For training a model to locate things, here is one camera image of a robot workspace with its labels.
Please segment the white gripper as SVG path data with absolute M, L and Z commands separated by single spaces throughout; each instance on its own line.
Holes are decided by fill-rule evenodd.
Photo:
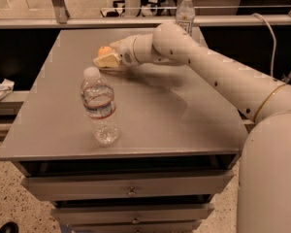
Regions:
M 110 43 L 110 47 L 118 51 L 121 61 L 125 66 L 140 64 L 134 52 L 136 39 L 136 36 L 129 36 L 125 39 Z M 99 68 L 118 68 L 120 66 L 120 58 L 117 53 L 110 52 L 97 56 L 93 62 Z

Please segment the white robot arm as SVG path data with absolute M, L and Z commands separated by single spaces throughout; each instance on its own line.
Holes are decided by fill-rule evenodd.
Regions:
M 200 45 L 173 23 L 102 47 L 94 59 L 103 68 L 170 61 L 191 67 L 255 123 L 242 148 L 237 233 L 291 233 L 291 85 Z

